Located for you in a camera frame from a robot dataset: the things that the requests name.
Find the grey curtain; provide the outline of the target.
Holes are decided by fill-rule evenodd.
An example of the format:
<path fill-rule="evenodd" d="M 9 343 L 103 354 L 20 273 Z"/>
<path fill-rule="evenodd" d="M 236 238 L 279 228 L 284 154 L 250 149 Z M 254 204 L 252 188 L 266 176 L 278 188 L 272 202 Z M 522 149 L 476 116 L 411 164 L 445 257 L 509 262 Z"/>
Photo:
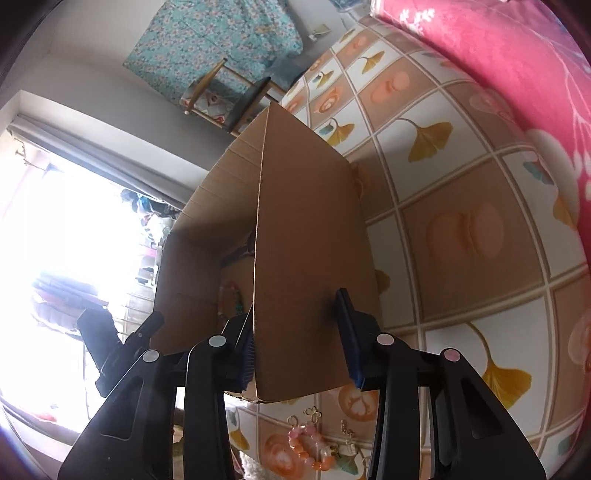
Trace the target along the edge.
<path fill-rule="evenodd" d="M 8 131 L 121 187 L 182 209 L 195 190 L 155 170 L 33 118 L 17 115 Z"/>

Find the gold clover earring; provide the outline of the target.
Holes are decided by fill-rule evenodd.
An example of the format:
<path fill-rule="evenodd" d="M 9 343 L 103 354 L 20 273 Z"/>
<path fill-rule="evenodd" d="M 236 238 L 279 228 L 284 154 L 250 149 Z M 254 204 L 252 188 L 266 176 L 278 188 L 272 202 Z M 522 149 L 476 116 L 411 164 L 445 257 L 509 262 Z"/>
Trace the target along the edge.
<path fill-rule="evenodd" d="M 304 409 L 304 415 L 308 417 L 308 421 L 312 424 L 318 424 L 322 419 L 322 411 L 315 405 Z"/>

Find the brown cardboard box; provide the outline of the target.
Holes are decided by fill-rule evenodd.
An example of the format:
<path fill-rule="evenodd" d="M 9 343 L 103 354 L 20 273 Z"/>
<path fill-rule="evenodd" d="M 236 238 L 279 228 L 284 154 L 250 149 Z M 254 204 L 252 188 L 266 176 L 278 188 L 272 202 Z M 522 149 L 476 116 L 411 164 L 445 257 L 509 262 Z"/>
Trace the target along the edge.
<path fill-rule="evenodd" d="M 252 231 L 254 255 L 221 268 Z M 154 299 L 164 324 L 151 346 L 178 353 L 218 333 L 225 285 L 253 308 L 252 400 L 280 402 L 349 382 L 335 294 L 346 288 L 360 311 L 380 312 L 353 170 L 277 104 L 228 146 L 166 238 Z"/>

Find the black wrist watch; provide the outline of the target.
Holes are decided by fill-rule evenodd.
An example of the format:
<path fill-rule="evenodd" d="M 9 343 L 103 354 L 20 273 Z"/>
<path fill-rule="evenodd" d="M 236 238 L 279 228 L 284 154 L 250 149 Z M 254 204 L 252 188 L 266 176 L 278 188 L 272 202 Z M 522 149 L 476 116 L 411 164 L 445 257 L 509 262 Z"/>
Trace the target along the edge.
<path fill-rule="evenodd" d="M 228 255 L 222 257 L 221 262 L 219 262 L 219 265 L 221 266 L 221 268 L 225 268 L 233 263 L 242 260 L 242 258 L 245 258 L 247 256 L 253 256 L 254 249 L 256 249 L 256 232 L 252 231 L 252 233 L 250 233 L 249 235 L 249 238 L 246 240 L 245 244 L 238 247 L 237 249 L 235 249 L 235 251 L 229 253 Z"/>

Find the wooden chair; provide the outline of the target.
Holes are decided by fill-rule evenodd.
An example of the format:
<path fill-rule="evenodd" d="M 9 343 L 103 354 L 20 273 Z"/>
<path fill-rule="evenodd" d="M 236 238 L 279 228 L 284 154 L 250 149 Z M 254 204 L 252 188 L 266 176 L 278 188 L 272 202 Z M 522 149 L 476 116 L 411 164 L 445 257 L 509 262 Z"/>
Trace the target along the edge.
<path fill-rule="evenodd" d="M 270 76 L 250 81 L 221 58 L 204 76 L 184 91 L 179 105 L 186 116 L 198 116 L 238 137 L 252 120 L 287 91 Z"/>

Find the floral teal hanging cloth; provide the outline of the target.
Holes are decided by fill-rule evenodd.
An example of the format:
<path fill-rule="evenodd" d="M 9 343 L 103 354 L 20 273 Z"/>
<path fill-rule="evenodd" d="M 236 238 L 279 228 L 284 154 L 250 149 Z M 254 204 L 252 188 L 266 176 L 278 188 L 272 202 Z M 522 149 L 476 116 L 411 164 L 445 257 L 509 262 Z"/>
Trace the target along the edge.
<path fill-rule="evenodd" d="M 249 82 L 290 87 L 304 41 L 284 1 L 166 1 L 123 66 L 169 102 L 224 59 Z"/>

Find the pink floral blanket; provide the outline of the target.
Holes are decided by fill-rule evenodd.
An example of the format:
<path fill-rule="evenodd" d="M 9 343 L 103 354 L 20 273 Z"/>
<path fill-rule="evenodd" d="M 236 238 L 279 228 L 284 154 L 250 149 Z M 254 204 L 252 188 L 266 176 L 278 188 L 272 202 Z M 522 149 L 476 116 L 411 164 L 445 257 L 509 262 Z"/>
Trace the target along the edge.
<path fill-rule="evenodd" d="M 590 64 L 541 1 L 375 1 L 372 13 L 435 48 L 506 101 L 552 154 L 572 215 L 590 232 Z"/>

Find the gold ring earring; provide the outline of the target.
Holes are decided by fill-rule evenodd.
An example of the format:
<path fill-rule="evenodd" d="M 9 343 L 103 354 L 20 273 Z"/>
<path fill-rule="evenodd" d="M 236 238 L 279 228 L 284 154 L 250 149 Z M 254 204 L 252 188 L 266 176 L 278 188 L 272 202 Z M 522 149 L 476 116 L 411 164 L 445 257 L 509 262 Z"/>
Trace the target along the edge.
<path fill-rule="evenodd" d="M 298 421 L 297 416 L 295 415 L 290 415 L 290 417 L 287 418 L 287 424 L 291 427 L 297 427 L 299 423 L 300 421 Z"/>

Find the gold rectangular pendant earring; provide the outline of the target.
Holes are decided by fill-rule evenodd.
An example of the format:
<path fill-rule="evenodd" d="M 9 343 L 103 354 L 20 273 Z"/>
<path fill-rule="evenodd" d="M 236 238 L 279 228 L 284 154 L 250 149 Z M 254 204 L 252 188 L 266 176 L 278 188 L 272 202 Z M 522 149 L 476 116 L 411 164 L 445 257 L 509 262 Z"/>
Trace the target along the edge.
<path fill-rule="evenodd" d="M 362 461 L 365 461 L 366 457 L 358 443 L 356 443 L 356 433 L 353 429 L 349 428 L 349 424 L 346 420 L 341 421 L 341 433 L 346 438 L 346 447 L 349 448 L 349 454 L 353 457 L 360 456 Z"/>

